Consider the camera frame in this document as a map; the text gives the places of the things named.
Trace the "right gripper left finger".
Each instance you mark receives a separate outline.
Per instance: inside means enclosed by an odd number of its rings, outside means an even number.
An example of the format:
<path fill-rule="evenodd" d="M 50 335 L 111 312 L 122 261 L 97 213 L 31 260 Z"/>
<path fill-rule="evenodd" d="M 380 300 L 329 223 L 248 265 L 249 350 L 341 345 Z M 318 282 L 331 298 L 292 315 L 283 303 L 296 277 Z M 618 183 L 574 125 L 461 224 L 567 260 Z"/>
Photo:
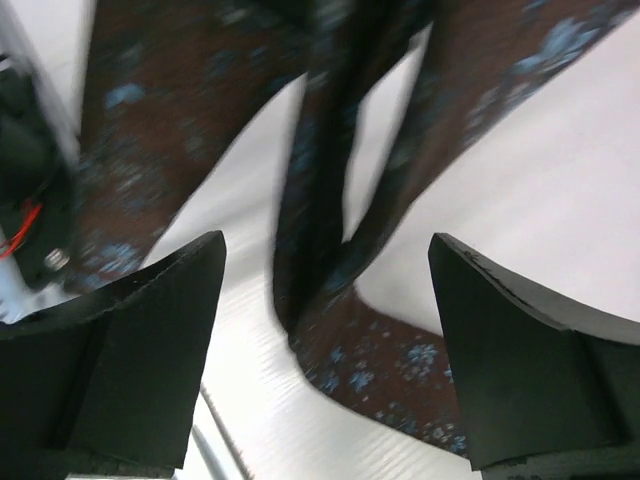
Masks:
<path fill-rule="evenodd" d="M 5 470 L 183 466 L 226 261 L 209 232 L 1 329 Z"/>

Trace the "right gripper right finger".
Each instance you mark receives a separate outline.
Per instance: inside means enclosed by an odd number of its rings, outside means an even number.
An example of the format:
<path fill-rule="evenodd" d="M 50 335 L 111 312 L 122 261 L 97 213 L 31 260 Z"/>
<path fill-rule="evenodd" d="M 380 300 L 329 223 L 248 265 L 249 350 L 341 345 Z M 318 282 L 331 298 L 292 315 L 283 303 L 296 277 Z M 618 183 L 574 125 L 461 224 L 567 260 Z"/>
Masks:
<path fill-rule="evenodd" d="M 476 471 L 635 471 L 639 325 L 451 235 L 428 258 Z"/>

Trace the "brown blue-flowered tie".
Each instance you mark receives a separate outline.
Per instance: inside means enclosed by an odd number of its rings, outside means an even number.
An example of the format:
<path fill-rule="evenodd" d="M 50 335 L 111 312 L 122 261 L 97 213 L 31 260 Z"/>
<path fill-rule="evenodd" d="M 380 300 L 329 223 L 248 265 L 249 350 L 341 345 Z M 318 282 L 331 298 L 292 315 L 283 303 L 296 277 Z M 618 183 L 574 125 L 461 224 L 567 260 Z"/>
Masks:
<path fill-rule="evenodd" d="M 357 294 L 411 203 L 461 153 L 638 10 L 635 1 L 100 1 L 82 109 L 78 237 L 64 288 L 134 272 L 256 113 L 304 96 L 272 292 L 306 379 L 348 409 L 467 453 L 441 336 Z M 370 207 L 343 236 L 361 102 L 431 35 Z"/>

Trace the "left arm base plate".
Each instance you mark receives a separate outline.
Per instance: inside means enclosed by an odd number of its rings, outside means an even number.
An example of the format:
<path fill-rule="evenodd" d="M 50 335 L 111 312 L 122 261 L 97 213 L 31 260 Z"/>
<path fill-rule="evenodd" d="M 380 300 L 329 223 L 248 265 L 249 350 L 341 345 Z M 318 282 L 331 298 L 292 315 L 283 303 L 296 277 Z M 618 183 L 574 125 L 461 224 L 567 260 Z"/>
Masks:
<path fill-rule="evenodd" d="M 65 266 L 73 239 L 75 185 L 45 119 L 30 73 L 1 56 L 1 258 L 39 290 Z"/>

